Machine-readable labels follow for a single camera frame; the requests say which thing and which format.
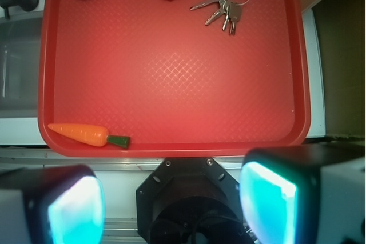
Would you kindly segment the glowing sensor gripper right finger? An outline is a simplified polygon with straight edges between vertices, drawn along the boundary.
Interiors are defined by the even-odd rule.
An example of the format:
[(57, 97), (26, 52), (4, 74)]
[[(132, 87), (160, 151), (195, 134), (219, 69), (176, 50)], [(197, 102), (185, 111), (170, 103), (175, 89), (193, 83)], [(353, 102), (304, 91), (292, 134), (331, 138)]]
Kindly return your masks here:
[(364, 243), (365, 147), (307, 144), (251, 150), (242, 212), (260, 243)]

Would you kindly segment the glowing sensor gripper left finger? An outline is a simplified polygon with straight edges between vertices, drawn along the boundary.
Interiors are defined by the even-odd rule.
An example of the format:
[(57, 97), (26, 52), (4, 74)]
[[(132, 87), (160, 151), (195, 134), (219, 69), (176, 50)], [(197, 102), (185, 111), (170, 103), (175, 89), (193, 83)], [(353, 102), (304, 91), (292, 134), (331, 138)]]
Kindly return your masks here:
[(1, 172), (1, 243), (100, 243), (102, 183), (85, 165)]

